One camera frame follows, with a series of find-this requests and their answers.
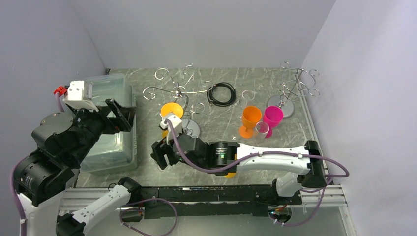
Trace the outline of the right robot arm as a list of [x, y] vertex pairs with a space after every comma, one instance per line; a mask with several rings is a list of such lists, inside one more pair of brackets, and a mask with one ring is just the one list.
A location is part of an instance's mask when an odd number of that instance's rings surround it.
[[298, 147], [258, 147], [226, 141], [206, 143], [180, 134], [175, 140], [164, 138], [153, 143], [151, 158], [163, 170], [181, 162], [217, 176], [249, 170], [285, 171], [271, 190], [272, 200], [283, 204], [302, 188], [326, 187], [327, 178], [316, 144], [309, 140]]

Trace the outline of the pink wine glass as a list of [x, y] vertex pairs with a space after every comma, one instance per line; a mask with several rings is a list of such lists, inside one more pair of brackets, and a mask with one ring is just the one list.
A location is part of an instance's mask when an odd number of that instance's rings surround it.
[[283, 111], [277, 106], [268, 106], [263, 115], [263, 122], [269, 126], [266, 138], [273, 134], [273, 128], [277, 127], [284, 118]]

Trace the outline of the orange wine glass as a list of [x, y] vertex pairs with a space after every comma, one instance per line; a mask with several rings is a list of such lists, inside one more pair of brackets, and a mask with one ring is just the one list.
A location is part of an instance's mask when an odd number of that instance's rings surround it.
[[242, 126], [238, 132], [242, 138], [249, 139], [253, 136], [256, 124], [262, 119], [262, 112], [255, 106], [247, 106], [242, 112]]

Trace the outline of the clear wine glass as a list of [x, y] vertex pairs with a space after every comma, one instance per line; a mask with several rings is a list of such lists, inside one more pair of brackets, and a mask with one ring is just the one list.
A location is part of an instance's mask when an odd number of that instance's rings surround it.
[[260, 121], [255, 125], [254, 137], [256, 139], [265, 139], [269, 133], [269, 125], [266, 122]]

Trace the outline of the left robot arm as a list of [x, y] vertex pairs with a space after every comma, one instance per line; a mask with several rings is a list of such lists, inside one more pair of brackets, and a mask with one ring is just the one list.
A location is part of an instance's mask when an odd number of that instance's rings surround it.
[[32, 132], [37, 149], [12, 170], [10, 189], [20, 216], [20, 235], [28, 235], [29, 216], [22, 196], [33, 207], [66, 189], [82, 161], [103, 134], [129, 132], [134, 124], [135, 107], [125, 107], [113, 99], [106, 106], [88, 108], [68, 105], [70, 112], [58, 112], [43, 119]]

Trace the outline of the yellow-orange wine glass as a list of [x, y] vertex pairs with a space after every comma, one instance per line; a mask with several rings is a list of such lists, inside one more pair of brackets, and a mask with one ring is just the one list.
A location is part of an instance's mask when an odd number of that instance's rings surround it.
[[227, 178], [227, 179], [229, 179], [229, 178], [233, 178], [235, 175], [236, 175], [236, 173], [229, 172], [224, 177]]

